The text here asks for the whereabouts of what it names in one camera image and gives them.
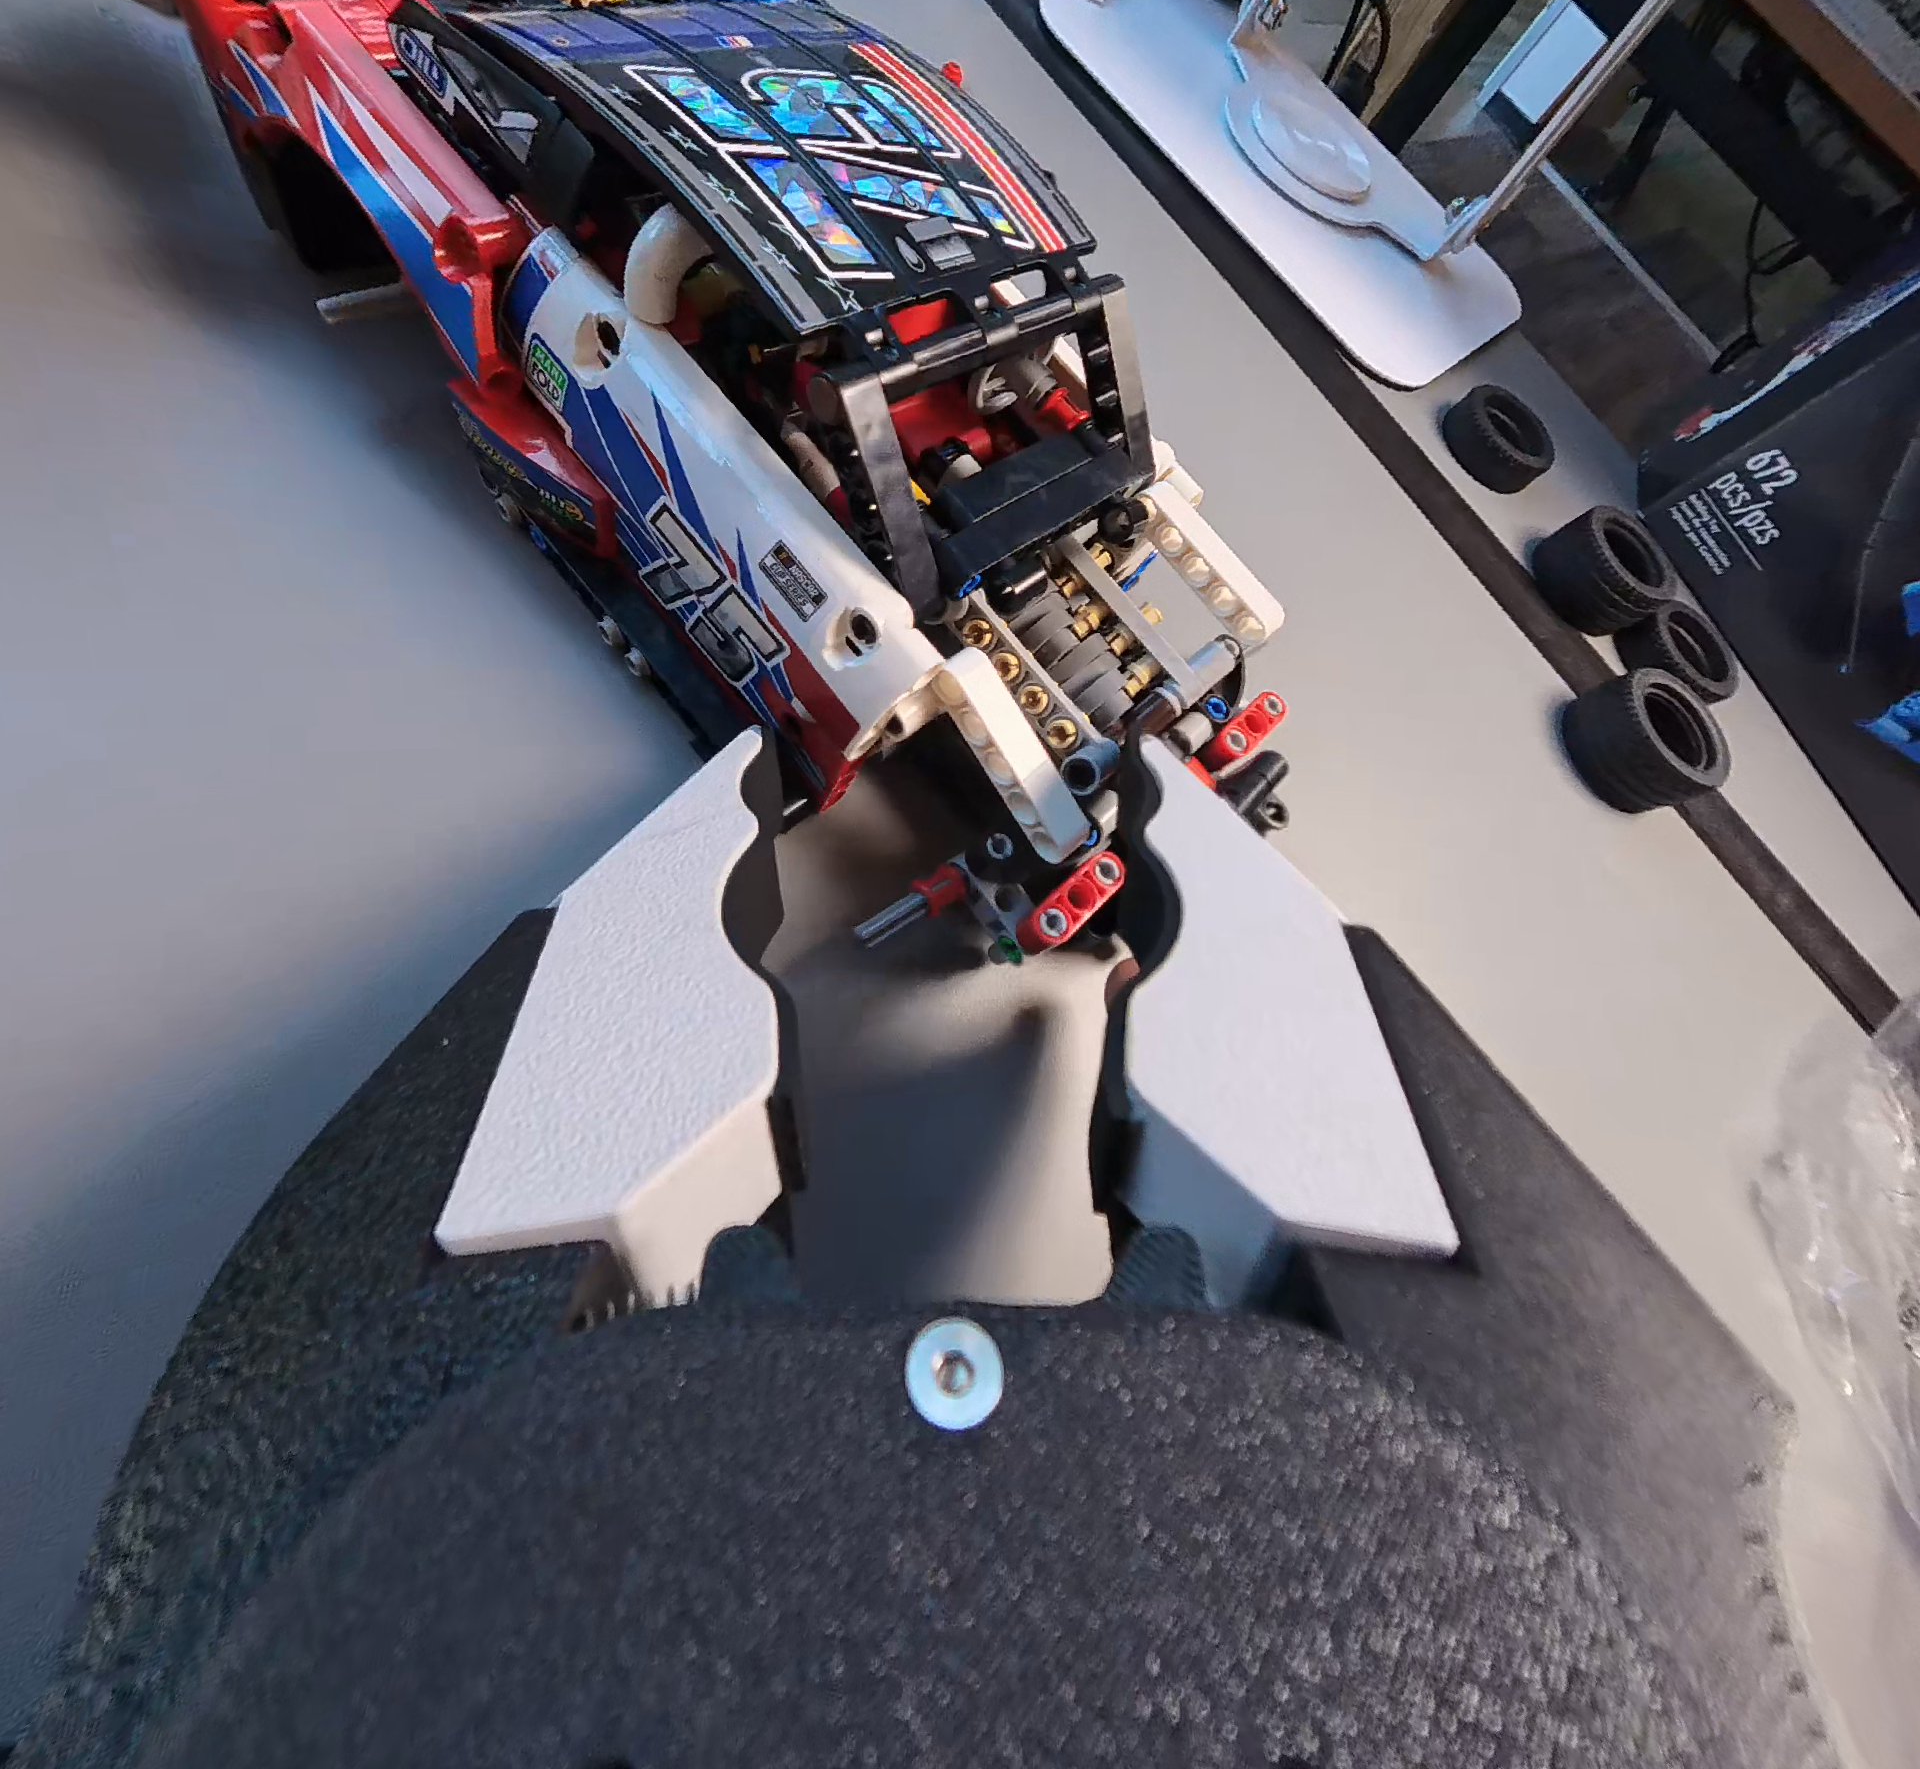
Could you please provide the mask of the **crumpled clear plastic bags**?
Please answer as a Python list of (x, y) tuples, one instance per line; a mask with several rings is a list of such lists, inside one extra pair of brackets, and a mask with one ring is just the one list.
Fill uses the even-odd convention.
[(1918, 1516), (1918, 998), (1794, 1066), (1757, 1206), (1801, 1335)]

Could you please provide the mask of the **lego race car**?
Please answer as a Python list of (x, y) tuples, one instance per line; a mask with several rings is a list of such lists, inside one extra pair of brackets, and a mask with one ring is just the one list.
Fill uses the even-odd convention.
[(1116, 759), (1286, 822), (1282, 606), (1152, 439), (1123, 282), (965, 88), (828, 0), (173, 0), (263, 218), (384, 271), (505, 521), (790, 818), (949, 759), (1018, 964), (1110, 928)]

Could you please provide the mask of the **white booklet stand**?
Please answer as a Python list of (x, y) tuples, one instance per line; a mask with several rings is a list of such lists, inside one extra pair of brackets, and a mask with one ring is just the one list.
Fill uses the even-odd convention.
[(1498, 185), (1442, 208), (1280, 41), (1285, 0), (1039, 0), (1044, 27), (1308, 304), (1397, 389), (1437, 381), (1520, 318), (1480, 229), (1677, 0), (1643, 0), (1572, 78)]

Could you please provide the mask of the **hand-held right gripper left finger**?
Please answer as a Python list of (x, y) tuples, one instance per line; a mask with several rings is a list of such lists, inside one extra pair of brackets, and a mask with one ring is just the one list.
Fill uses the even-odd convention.
[(741, 732), (557, 899), (436, 1224), (444, 1253), (599, 1240), (646, 1302), (780, 1194), (777, 751)]

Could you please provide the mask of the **lego set box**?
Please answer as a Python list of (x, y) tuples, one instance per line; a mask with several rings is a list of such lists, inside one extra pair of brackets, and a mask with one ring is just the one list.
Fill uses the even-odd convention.
[(1683, 389), (1644, 528), (1918, 900), (1916, 248)]

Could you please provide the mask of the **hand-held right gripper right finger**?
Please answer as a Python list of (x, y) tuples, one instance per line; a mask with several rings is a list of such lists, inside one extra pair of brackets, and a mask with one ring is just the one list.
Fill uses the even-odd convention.
[(1300, 1246), (1450, 1262), (1460, 1235), (1333, 904), (1157, 736), (1116, 765), (1126, 882), (1099, 1199), (1261, 1302)]

